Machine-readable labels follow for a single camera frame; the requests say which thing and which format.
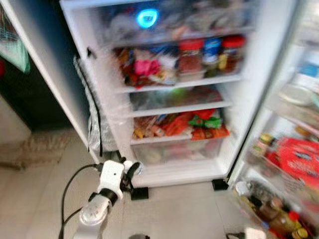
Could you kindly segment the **clear hanging plastic bag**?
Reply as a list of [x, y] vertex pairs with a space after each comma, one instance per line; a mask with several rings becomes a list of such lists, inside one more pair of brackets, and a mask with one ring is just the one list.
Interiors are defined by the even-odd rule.
[[109, 123], [107, 123], [103, 109], [100, 106], [100, 100], [94, 82], [91, 80], [91, 77], [89, 77], [86, 66], [78, 55], [74, 57], [73, 63], [84, 87], [89, 107], [89, 118], [87, 120], [88, 147], [90, 150], [93, 150], [93, 152], [98, 153], [99, 156], [102, 156], [103, 153], [106, 152], [116, 152], [118, 146], [110, 130]]

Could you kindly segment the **blue glowing fridge control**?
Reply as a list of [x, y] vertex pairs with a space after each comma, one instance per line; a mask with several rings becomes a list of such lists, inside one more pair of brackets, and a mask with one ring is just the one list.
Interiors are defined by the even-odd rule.
[[139, 27], [148, 29], [154, 26], [160, 18], [159, 11], [154, 8], [142, 9], [136, 16], [135, 20]]

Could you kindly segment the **pink food package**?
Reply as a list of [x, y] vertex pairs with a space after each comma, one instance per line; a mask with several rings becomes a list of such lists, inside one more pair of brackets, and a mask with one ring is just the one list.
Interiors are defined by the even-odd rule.
[[139, 76], [157, 75], [161, 72], [161, 64], [157, 59], [135, 60], [134, 72]]

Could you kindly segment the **dark fridge door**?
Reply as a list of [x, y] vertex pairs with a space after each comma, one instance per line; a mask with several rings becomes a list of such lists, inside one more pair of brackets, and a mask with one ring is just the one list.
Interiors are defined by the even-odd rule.
[[88, 146], [89, 103], [74, 65], [77, 48], [58, 0], [0, 0], [0, 6], [71, 125]]

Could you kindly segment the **green food bag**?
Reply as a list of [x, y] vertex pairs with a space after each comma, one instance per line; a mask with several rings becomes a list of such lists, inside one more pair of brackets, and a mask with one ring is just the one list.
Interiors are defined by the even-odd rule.
[[200, 116], [193, 116], [191, 120], [188, 121], [188, 124], [193, 127], [204, 127], [207, 129], [219, 129], [223, 124], [222, 118], [216, 116], [210, 116], [207, 119], [203, 119]]

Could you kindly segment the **brown floor mat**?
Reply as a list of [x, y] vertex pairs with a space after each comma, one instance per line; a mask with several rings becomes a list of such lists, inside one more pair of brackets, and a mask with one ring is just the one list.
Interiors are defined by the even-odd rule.
[[75, 135], [72, 129], [50, 130], [35, 132], [25, 141], [0, 143], [0, 168], [22, 171], [57, 164]]

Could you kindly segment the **clear crisper drawer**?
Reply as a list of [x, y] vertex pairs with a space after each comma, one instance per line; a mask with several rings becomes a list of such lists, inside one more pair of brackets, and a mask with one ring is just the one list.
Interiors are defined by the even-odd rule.
[[169, 162], [212, 160], [219, 152], [221, 141], [181, 140], [147, 143], [132, 146], [135, 157], [143, 164], [155, 165]]

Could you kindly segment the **small silver white can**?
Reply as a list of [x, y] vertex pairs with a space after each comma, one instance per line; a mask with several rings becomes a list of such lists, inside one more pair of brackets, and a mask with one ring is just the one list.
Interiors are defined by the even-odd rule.
[[143, 168], [144, 168], [143, 164], [139, 161], [136, 161], [129, 168], [128, 175], [131, 178], [134, 177], [135, 175], [139, 175], [143, 171]]

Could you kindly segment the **red-lidded jar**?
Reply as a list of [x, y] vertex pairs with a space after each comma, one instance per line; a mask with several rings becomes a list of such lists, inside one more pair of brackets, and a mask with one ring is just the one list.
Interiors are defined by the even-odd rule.
[[195, 73], [202, 70], [201, 60], [204, 46], [203, 39], [185, 39], [178, 43], [178, 72]]
[[244, 35], [231, 35], [222, 39], [222, 52], [219, 55], [219, 70], [223, 74], [235, 73], [243, 57], [243, 47], [246, 44]]

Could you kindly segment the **yellow-capped bottle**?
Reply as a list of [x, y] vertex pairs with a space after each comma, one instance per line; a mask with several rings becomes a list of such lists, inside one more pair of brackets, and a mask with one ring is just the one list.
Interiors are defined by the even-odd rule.
[[298, 228], [289, 234], [288, 239], [309, 239], [309, 234], [305, 228]]

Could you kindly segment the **brown sauce bottle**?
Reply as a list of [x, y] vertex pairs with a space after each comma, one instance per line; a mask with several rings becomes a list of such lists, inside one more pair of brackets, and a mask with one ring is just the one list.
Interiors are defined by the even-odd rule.
[[282, 209], [283, 202], [279, 198], [271, 198], [257, 209], [258, 216], [268, 223], [269, 228], [279, 236], [285, 237], [287, 229], [287, 213]]

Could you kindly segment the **blue-lidded jar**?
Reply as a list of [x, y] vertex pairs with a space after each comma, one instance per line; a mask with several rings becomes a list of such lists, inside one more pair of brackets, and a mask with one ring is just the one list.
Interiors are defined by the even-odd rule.
[[209, 71], [213, 71], [217, 67], [221, 43], [221, 38], [206, 38], [204, 41], [202, 61]]

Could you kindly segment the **green hanging cloth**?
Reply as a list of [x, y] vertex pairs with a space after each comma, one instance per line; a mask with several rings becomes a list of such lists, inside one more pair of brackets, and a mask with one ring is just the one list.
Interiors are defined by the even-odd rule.
[[0, 4], [0, 57], [22, 73], [30, 72], [30, 57], [6, 11]]

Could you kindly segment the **white open fridge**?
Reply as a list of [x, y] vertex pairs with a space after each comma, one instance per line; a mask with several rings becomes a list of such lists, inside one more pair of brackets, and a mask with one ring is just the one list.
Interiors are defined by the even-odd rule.
[[[61, 0], [80, 58], [94, 82], [118, 156], [139, 161], [132, 146], [147, 143], [221, 141], [212, 160], [143, 164], [136, 187], [191, 184], [232, 172], [289, 36], [299, 0]], [[136, 15], [159, 11], [142, 29]], [[178, 43], [244, 35], [235, 73], [178, 72]], [[161, 72], [139, 76], [135, 60], [157, 59]], [[219, 129], [193, 127], [193, 116], [222, 118]]]

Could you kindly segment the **black fridge foot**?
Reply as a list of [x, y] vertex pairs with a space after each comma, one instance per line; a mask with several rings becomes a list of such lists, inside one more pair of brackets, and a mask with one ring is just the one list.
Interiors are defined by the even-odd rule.
[[150, 198], [150, 189], [148, 187], [134, 188], [130, 192], [132, 201], [148, 200]]
[[226, 182], [226, 180], [224, 178], [216, 178], [214, 180], [211, 181], [212, 187], [213, 187], [213, 191], [217, 192], [217, 191], [226, 191], [228, 190], [228, 183]]

